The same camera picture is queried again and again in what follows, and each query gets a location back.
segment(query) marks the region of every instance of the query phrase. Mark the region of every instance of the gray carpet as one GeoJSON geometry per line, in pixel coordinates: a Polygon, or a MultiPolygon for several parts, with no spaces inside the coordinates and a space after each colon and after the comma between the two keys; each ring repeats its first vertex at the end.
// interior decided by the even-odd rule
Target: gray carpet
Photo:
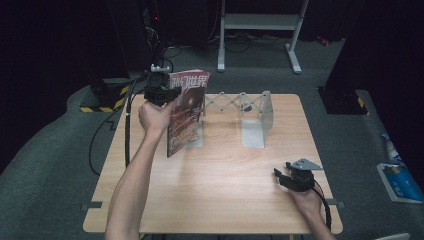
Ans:
{"type": "MultiPolygon", "coordinates": [[[[241,51],[245,44],[228,44],[225,73],[216,72],[216,48],[181,48],[175,57],[180,49],[172,49],[166,56],[171,57],[174,71],[212,72],[207,93],[270,90],[299,95],[333,195],[345,203],[339,210],[344,230],[338,239],[375,239],[400,232],[409,232],[411,239],[424,239],[424,205],[391,202],[377,173],[376,165],[387,158],[380,137],[384,126],[368,93],[358,91],[370,115],[328,115],[321,102],[317,87],[325,85],[343,41],[327,47],[298,42],[301,75],[293,74],[282,44],[267,42],[255,42],[241,53],[230,51],[241,51]]],[[[109,116],[79,111],[87,90],[72,95],[67,113],[38,132],[0,176],[0,239],[103,238],[82,229],[85,207],[98,180],[88,164],[89,145],[97,127],[109,116]]],[[[93,144],[93,164],[98,171],[114,134],[110,125],[100,129],[93,144]]],[[[196,235],[168,238],[200,239],[196,235]]]]}

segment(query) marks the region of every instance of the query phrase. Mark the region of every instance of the magazine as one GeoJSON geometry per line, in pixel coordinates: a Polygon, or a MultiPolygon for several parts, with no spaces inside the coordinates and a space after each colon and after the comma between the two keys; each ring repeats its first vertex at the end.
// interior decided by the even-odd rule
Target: magazine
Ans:
{"type": "Polygon", "coordinates": [[[380,163],[377,169],[392,201],[424,202],[424,195],[406,166],[380,163]]]}
{"type": "Polygon", "coordinates": [[[187,142],[198,138],[197,129],[210,73],[191,70],[169,75],[169,87],[181,87],[181,94],[171,111],[167,139],[168,158],[187,142]]]}

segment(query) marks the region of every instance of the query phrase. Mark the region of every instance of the wooden table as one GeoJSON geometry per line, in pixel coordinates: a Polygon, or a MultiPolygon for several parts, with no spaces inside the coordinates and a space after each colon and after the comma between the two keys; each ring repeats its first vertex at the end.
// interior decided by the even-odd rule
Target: wooden table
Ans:
{"type": "MultiPolygon", "coordinates": [[[[310,230],[287,189],[278,184],[273,169],[288,174],[285,162],[306,158],[322,165],[300,99],[273,94],[274,125],[263,149],[242,147],[238,111],[209,107],[203,121],[203,147],[183,148],[166,157],[166,136],[156,151],[149,196],[140,225],[143,233],[305,234],[310,230]]],[[[131,155],[143,129],[137,96],[131,116],[131,155]]],[[[110,199],[125,170],[122,114],[92,202],[84,230],[104,232],[110,199]]],[[[324,171],[314,171],[326,198],[332,193],[324,171]]],[[[339,213],[330,206],[332,231],[343,229],[339,213]]]]}

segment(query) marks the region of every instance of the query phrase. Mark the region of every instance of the human arm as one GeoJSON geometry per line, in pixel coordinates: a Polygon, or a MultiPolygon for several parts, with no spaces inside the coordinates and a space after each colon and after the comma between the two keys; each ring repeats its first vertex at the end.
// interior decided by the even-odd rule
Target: human arm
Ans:
{"type": "Polygon", "coordinates": [[[107,240],[139,239],[153,157],[169,125],[173,105],[170,103],[161,108],[146,102],[139,108],[140,123],[145,135],[113,193],[106,225],[107,240]]]}
{"type": "Polygon", "coordinates": [[[317,240],[335,240],[336,237],[325,225],[321,216],[322,201],[318,194],[313,190],[306,192],[289,191],[294,198],[297,209],[302,213],[315,238],[317,240]]]}

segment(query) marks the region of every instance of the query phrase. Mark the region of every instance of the red book cover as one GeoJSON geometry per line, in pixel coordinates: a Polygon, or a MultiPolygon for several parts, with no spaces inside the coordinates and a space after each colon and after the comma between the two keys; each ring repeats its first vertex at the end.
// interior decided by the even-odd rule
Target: red book cover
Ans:
{"type": "Polygon", "coordinates": [[[169,74],[170,88],[181,87],[177,105],[172,109],[168,126],[167,156],[171,157],[184,145],[196,140],[209,72],[192,70],[169,74]]]}

